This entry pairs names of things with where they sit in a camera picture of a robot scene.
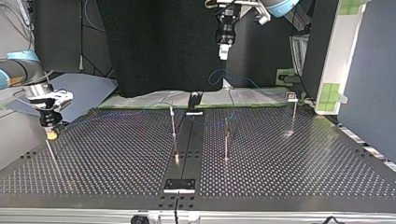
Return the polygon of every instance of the perforated metal table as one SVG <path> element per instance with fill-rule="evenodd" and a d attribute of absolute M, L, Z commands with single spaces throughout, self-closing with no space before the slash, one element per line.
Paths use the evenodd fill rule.
<path fill-rule="evenodd" d="M 230 141 L 225 160 L 224 120 Z M 0 171 L 0 207 L 396 213 L 396 174 L 322 116 L 289 107 L 99 110 Z M 164 194 L 166 179 L 194 194 Z"/>

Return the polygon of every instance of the wire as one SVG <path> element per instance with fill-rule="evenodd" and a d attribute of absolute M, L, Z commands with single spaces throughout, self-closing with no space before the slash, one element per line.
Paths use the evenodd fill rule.
<path fill-rule="evenodd" d="M 93 28 L 95 28 L 96 30 L 101 31 L 101 32 L 105 32 L 105 30 L 100 29 L 99 27 L 95 26 L 95 25 L 91 22 L 90 17 L 88 17 L 88 12 L 87 12 L 87 11 L 88 11 L 88 10 L 87 10 L 88 2 L 89 2 L 89 0 L 86 0 L 86 1 L 85 1 L 85 7 L 84 7 L 84 13 L 85 13 L 85 18 L 87 18 L 87 22 L 88 22 Z"/>
<path fill-rule="evenodd" d="M 30 104 L 24 102 L 23 100 L 21 100 L 19 97 L 16 96 L 16 94 L 17 94 L 17 93 L 20 93 L 20 92 L 24 92 L 24 91 L 23 91 L 23 90 L 21 90 L 21 91 L 16 91 L 16 92 L 12 93 L 12 97 L 14 97 L 17 101 L 23 103 L 24 105 L 29 105 L 29 106 L 31 106 Z"/>
<path fill-rule="evenodd" d="M 217 72 L 224 72 L 225 75 L 220 76 L 219 79 L 218 79 L 216 82 L 212 82 L 211 79 L 212 79 L 212 77 L 213 77 Z M 248 77 L 233 77 L 233 76 L 229 76 L 229 75 L 228 75 L 228 71 L 227 71 L 226 69 L 223 69 L 223 68 L 220 68 L 220 69 L 214 71 L 214 72 L 209 76 L 208 82 L 209 82 L 210 85 L 214 86 L 214 85 L 217 85 L 219 82 L 222 81 L 223 78 L 226 78 L 226 77 L 229 78 L 229 79 L 231 79 L 231 80 L 233 80 L 233 79 L 243 79 L 243 80 L 247 80 L 247 81 L 249 81 L 254 87 L 256 87 L 256 89 L 257 89 L 258 91 L 261 91 L 262 94 L 267 95 L 267 96 L 284 95 L 284 94 L 269 94 L 269 93 L 263 91 L 262 89 L 260 89 L 260 87 L 259 87 L 251 78 L 248 78 Z"/>
<path fill-rule="evenodd" d="M 222 8 L 220 11 L 216 12 L 215 16 L 218 16 L 221 14 L 223 11 L 227 10 L 229 7 L 231 7 L 233 4 L 235 4 L 237 0 L 233 0 L 230 4 L 228 4 L 226 7 Z"/>
<path fill-rule="evenodd" d="M 99 69 L 95 66 L 95 64 L 94 64 L 93 62 L 91 62 L 91 60 L 89 60 L 84 54 L 81 54 L 81 56 L 82 56 L 85 60 L 87 60 L 87 62 L 88 62 L 90 65 L 92 65 L 92 67 L 93 67 L 93 74 L 94 74 L 94 75 L 95 75 L 95 71 L 98 71 L 98 72 L 100 73 L 101 77 L 106 77 L 105 74 L 104 74 L 101 70 L 99 70 Z"/>
<path fill-rule="evenodd" d="M 178 204 L 178 195 L 177 195 L 177 199 L 176 199 L 176 206 L 175 206 L 175 223 L 178 224 L 178 215 L 177 215 L 177 204 Z"/>
<path fill-rule="evenodd" d="M 334 222 L 337 224 L 346 224 L 345 222 L 338 221 L 335 217 L 327 217 L 322 224 L 328 224 L 331 220 L 334 220 Z"/>
<path fill-rule="evenodd" d="M 27 48 L 28 50 L 32 47 L 32 37 L 33 37 L 33 29 L 32 29 L 32 18 L 33 18 L 33 13 L 30 14 L 30 32 L 29 32 L 29 47 Z"/>
<path fill-rule="evenodd" d="M 0 6 L 4 6 L 7 7 L 20 21 L 22 27 L 24 27 L 25 29 L 27 29 L 29 31 L 29 33 L 31 33 L 31 29 L 28 28 L 26 26 L 26 24 L 24 23 L 23 19 L 21 18 L 21 16 L 18 14 L 18 12 L 15 11 L 15 9 L 13 7 L 11 7 L 10 5 L 4 3 L 4 2 L 0 2 Z M 7 15 L 7 13 L 4 10 L 0 10 L 4 16 L 6 17 L 6 19 L 9 21 L 9 23 L 14 27 L 14 29 L 26 40 L 26 41 L 30 41 L 31 38 L 29 38 L 27 36 L 27 34 L 23 33 L 16 25 L 15 23 L 11 20 L 11 18 Z"/>
<path fill-rule="evenodd" d="M 114 73 L 114 69 L 111 66 L 110 69 L 108 69 L 108 72 L 106 72 L 106 77 L 111 77 L 111 75 L 113 75 L 113 73 Z"/>
<path fill-rule="evenodd" d="M 147 110 L 152 110 L 152 108 L 151 108 L 152 106 L 154 106 L 154 105 L 160 105 L 160 104 L 170 105 L 170 104 L 167 103 L 167 102 L 160 101 L 160 102 L 154 103 L 154 104 L 152 104 L 152 105 L 148 105 L 148 106 L 146 106 L 145 108 L 143 108 L 143 109 L 141 109 L 141 110 L 139 110 L 139 111 L 137 111 L 137 112 L 134 112 L 134 113 L 113 112 L 113 113 L 109 113 L 109 114 L 102 115 L 102 116 L 100 116 L 100 117 L 98 117 L 98 118 L 95 118 L 95 119 L 86 119 L 86 120 L 83 120 L 83 121 L 81 121 L 81 122 L 69 124 L 69 125 L 66 126 L 66 128 L 74 127 L 74 126 L 77 126 L 77 125 L 80 125 L 80 124 L 84 124 L 84 123 L 89 123 L 89 122 L 92 122 L 92 121 L 95 121 L 95 120 L 99 120 L 99 119 L 103 119 L 103 118 L 106 118 L 106 117 L 112 117 L 112 116 L 134 116 L 134 115 L 138 115 L 138 114 L 143 113 L 143 112 L 145 112 L 145 111 L 147 111 Z M 153 111 L 153 112 L 164 114 L 162 111 Z"/>
<path fill-rule="evenodd" d="M 28 31 L 30 31 L 30 27 L 28 27 L 24 21 L 23 18 L 21 17 L 20 13 L 18 13 L 11 5 L 5 3 L 5 2 L 0 2 L 1 6 L 7 7 L 12 13 L 14 13 L 14 15 L 18 18 L 18 20 L 20 21 L 21 25 Z"/>
<path fill-rule="evenodd" d="M 294 10 L 293 10 L 293 19 L 291 20 L 291 37 L 293 37 L 295 15 L 296 15 L 296 8 L 294 8 Z M 291 44 L 291 58 L 293 59 L 293 62 L 295 64 L 296 68 L 297 68 L 297 61 L 295 59 L 296 57 L 294 56 L 295 55 L 295 52 L 294 52 L 294 41 L 291 40 L 290 44 Z M 295 72 L 296 72 L 297 77 L 300 79 L 301 85 L 303 86 L 304 91 L 306 92 L 306 95 L 308 95 L 309 100 L 312 102 L 313 105 L 316 105 L 315 101 L 314 101 L 314 98 L 312 98 L 311 95 L 309 94 L 309 91 L 306 88 L 306 86 L 305 86 L 305 84 L 303 82 L 303 78 L 300 75 L 300 72 L 298 71 L 298 69 L 295 69 Z"/>
<path fill-rule="evenodd" d="M 225 69 L 218 69 L 218 70 L 214 71 L 214 72 L 209 76 L 209 79 L 208 79 L 208 82 L 209 82 L 210 85 L 212 85 L 212 86 L 217 85 L 220 81 L 222 81 L 222 78 L 223 78 L 223 77 L 228 77 L 228 78 L 234 78 L 234 79 L 244 79 L 244 80 L 248 80 L 248 81 L 250 81 L 256 88 L 260 89 L 259 86 L 257 86 L 257 84 L 256 84 L 252 79 L 250 79 L 250 78 L 248 78 L 248 77 L 232 77 L 232 76 L 228 76 L 228 75 L 222 75 L 221 77 L 219 77 L 218 80 L 216 80 L 215 82 L 212 82 L 212 81 L 211 81 L 212 77 L 213 77 L 217 72 L 219 72 L 219 71 L 223 71 L 225 74 L 227 74 L 227 70 L 225 70 Z M 230 96 L 230 100 L 231 100 L 232 105 L 233 105 L 233 106 L 232 106 L 233 110 L 232 110 L 232 112 L 230 113 L 230 116 L 228 117 L 228 120 L 234 119 L 234 116 L 235 116 L 235 101 L 233 100 L 233 96 L 231 95 L 231 90 L 232 90 L 232 89 L 229 89 L 229 90 L 228 90 L 228 95 Z M 167 102 L 160 101 L 160 102 L 154 103 L 154 104 L 152 104 L 152 105 L 148 105 L 147 107 L 143 108 L 142 110 L 139 110 L 139 111 L 134 112 L 134 113 L 120 113 L 120 112 L 109 113 L 109 114 L 105 114 L 105 115 L 100 116 L 100 117 L 95 118 L 95 119 L 86 119 L 86 120 L 83 120 L 83 121 L 78 122 L 78 123 L 69 124 L 69 125 L 67 125 L 67 128 L 70 128 L 70 127 L 73 127 L 73 126 L 76 126 L 76 125 L 79 125 L 79 124 L 88 123 L 88 122 L 92 122 L 92 121 L 95 121 L 95 120 L 103 119 L 103 118 L 106 118 L 106 117 L 112 117 L 112 116 L 134 116 L 134 115 L 138 115 L 138 114 L 140 114 L 140 113 L 142 113 L 142 112 L 144 112 L 144 111 L 146 111 L 146 110 L 150 110 L 152 106 L 154 106 L 154 105 L 159 105 L 159 104 L 170 105 L 170 104 L 167 103 Z M 224 123 L 225 123 L 225 120 L 224 120 L 224 121 L 219 121 L 219 122 L 199 122 L 199 121 L 195 120 L 194 118 L 192 118 L 191 116 L 187 116 L 187 118 L 190 119 L 192 122 L 197 123 L 197 124 L 201 124 L 201 125 L 221 125 L 221 124 L 224 124 Z"/>
<path fill-rule="evenodd" d="M 33 84 L 33 83 L 35 83 L 35 82 L 41 81 L 41 80 L 43 80 L 44 78 L 46 78 L 46 79 L 48 80 L 49 76 L 52 75 L 52 74 L 53 74 L 53 70 L 51 70 L 51 71 L 48 72 L 46 75 L 44 75 L 43 77 L 39 78 L 38 80 L 34 80 L 34 81 L 31 81 L 31 82 L 28 82 L 28 83 L 23 83 L 23 86 L 27 86 L 27 85 Z"/>
<path fill-rule="evenodd" d="M 93 29 L 93 30 L 95 30 L 95 31 L 99 31 L 99 32 L 101 32 L 101 33 L 106 33 L 105 31 L 103 31 L 103 30 L 99 30 L 99 29 L 96 29 L 95 27 L 93 27 L 93 26 L 88 26 L 88 25 L 84 25 L 84 24 L 82 24 L 82 27 L 86 27 L 86 28 L 89 28 L 89 29 Z"/>

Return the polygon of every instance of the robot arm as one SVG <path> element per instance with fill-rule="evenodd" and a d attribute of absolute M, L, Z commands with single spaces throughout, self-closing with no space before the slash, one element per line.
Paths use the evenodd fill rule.
<path fill-rule="evenodd" d="M 216 41 L 219 44 L 219 57 L 221 60 L 228 59 L 230 47 L 235 43 L 235 24 L 241 17 L 242 7 L 256 8 L 257 19 L 260 25 L 271 20 L 271 14 L 275 17 L 283 17 L 290 12 L 300 0 L 217 0 L 218 12 L 216 19 L 219 26 L 216 31 Z"/>
<path fill-rule="evenodd" d="M 22 86 L 32 108 L 40 113 L 40 124 L 48 139 L 56 138 L 63 128 L 59 112 L 70 105 L 73 93 L 54 90 L 30 50 L 9 53 L 6 60 L 0 61 L 0 90 L 16 86 Z"/>

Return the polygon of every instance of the yellow tip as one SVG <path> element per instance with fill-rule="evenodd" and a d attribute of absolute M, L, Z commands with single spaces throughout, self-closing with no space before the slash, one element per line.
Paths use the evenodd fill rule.
<path fill-rule="evenodd" d="M 47 139 L 48 140 L 55 140 L 58 138 L 58 134 L 54 131 L 47 133 Z"/>

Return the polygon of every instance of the black curtain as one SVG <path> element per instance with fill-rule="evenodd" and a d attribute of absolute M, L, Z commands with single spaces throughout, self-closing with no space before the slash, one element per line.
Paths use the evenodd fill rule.
<path fill-rule="evenodd" d="M 97 0 L 120 91 L 217 91 L 223 68 L 215 41 L 215 9 L 201 0 Z"/>

